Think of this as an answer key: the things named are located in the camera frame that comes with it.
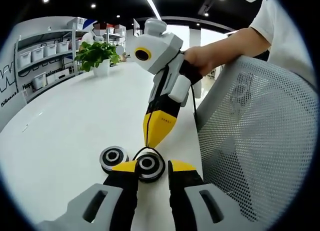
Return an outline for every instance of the ceiling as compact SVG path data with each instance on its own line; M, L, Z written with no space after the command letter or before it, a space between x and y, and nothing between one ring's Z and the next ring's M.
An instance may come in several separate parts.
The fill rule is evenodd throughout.
M210 3L204 14L204 4ZM191 28L206 28L226 33L247 27L256 16L262 0L153 0L168 24L189 25ZM135 18L143 28L144 20L154 13L146 0L31 0L20 21L46 16L73 16L122 24L131 27Z

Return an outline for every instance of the white plastic knob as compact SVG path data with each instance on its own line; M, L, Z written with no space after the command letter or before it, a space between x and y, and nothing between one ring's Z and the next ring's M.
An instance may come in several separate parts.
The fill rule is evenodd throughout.
M160 36L164 31L167 30L167 24L156 18L149 18L145 22L144 33L152 36Z

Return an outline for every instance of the white flower pot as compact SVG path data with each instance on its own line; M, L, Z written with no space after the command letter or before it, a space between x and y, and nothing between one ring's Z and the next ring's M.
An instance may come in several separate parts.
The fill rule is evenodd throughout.
M93 67L93 73L96 77L105 77L108 76L110 69L110 59L103 60L102 63L100 63L99 67Z

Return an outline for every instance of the white tabletop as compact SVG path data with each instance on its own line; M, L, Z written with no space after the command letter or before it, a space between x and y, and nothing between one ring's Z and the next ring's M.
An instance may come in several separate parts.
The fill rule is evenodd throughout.
M143 120L153 75L135 63L65 81L23 108L0 133L0 168L16 204L32 223L55 220L67 203L107 177L99 156L109 146L129 158L144 147ZM193 164L202 176L192 99L158 145L164 160ZM132 231L175 230L169 204L168 167L160 180L139 184Z

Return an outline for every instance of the storage box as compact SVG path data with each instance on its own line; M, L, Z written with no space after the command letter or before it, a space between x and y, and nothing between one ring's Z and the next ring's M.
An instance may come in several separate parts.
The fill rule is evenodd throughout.
M115 30L114 30L114 33L115 33L115 34L118 34L118 35L121 35L121 36L123 36L123 37L126 36L126 30L123 29L123 28L115 29Z
M81 40L75 41L75 50L79 50L81 44Z
M54 81L56 81L56 77L54 74L51 74L50 76L46 77L46 83L48 85L52 84Z
M66 24L67 29L70 30L82 30L84 27L85 19L82 17L76 17Z
M114 27L108 27L107 30L109 31L109 34L113 34L115 32Z
M24 53L20 54L18 63L19 63L20 68L30 64L31 63L31 51L24 52Z
M56 51L58 54L65 53L69 50L69 41L60 42L57 44Z
M68 76L69 74L70 74L70 72L69 72L69 69L67 68L67 69L62 70L60 72L56 72L54 74L54 78L55 78L55 80L59 80L59 79L62 79L64 77Z
M31 61L35 62L44 58L44 48L38 47L31 51Z
M47 85L46 72L43 72L32 79L32 87L39 90Z
M126 29L126 26L123 26L123 25L121 25L121 24L118 24L118 25L116 25L116 26L114 26L114 28L116 29L116 30L118 30L118 29Z
M49 57L51 55L55 55L57 53L57 44L49 44L44 47L44 56Z

